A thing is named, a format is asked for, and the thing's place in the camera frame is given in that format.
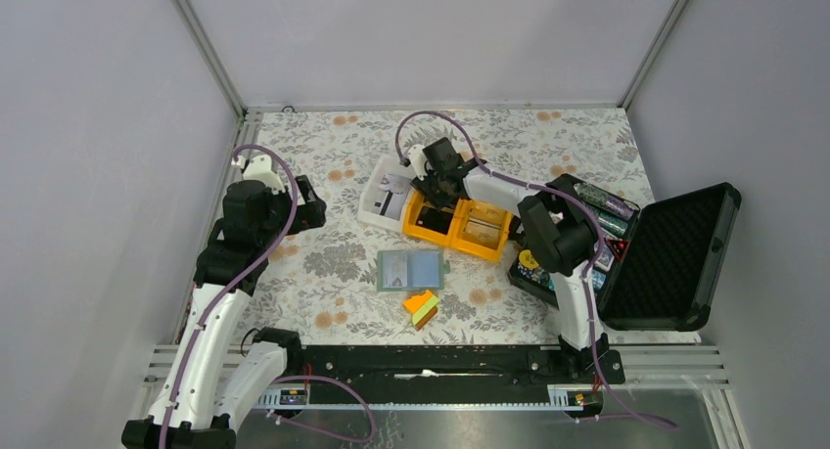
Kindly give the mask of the black credit card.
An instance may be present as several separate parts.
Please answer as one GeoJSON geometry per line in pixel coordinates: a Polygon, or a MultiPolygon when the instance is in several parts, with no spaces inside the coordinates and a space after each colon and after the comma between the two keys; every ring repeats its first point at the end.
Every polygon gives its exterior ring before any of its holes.
{"type": "Polygon", "coordinates": [[[437,209],[429,205],[423,205],[419,211],[416,225],[446,235],[452,223],[454,212],[447,209],[437,209]]]}

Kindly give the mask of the green card holder wallet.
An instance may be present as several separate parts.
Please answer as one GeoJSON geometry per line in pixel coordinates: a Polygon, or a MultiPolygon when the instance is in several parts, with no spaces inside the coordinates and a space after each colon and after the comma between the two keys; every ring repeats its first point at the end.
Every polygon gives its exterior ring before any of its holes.
{"type": "Polygon", "coordinates": [[[440,249],[381,250],[377,254],[376,287],[379,292],[440,291],[444,277],[450,272],[450,264],[440,249]],[[382,286],[382,255],[385,252],[405,252],[408,255],[408,286],[387,289],[382,286]]]}

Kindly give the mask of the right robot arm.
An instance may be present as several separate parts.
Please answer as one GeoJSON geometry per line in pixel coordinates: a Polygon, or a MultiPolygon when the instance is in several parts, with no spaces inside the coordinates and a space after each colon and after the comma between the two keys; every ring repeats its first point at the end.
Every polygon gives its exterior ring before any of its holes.
{"type": "Polygon", "coordinates": [[[485,202],[519,219],[520,241],[554,282],[560,338],[571,347],[561,357],[567,378],[586,382],[600,369],[592,346],[600,337],[591,272],[601,230],[596,217],[577,198],[575,180],[559,177],[545,185],[521,181],[465,160],[446,138],[399,152],[412,168],[411,185],[435,207],[461,200],[485,202]]]}

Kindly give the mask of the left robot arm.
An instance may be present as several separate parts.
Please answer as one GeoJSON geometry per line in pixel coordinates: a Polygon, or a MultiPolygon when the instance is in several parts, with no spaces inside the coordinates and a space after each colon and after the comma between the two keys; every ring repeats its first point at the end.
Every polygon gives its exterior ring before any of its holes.
{"type": "Polygon", "coordinates": [[[325,210],[303,175],[291,189],[273,189],[260,180],[227,188],[223,215],[197,260],[188,330],[148,416],[125,424],[124,447],[232,448],[265,389],[276,379],[289,382],[300,375],[299,334],[264,327],[230,378],[220,379],[273,243],[322,227],[325,210]]]}

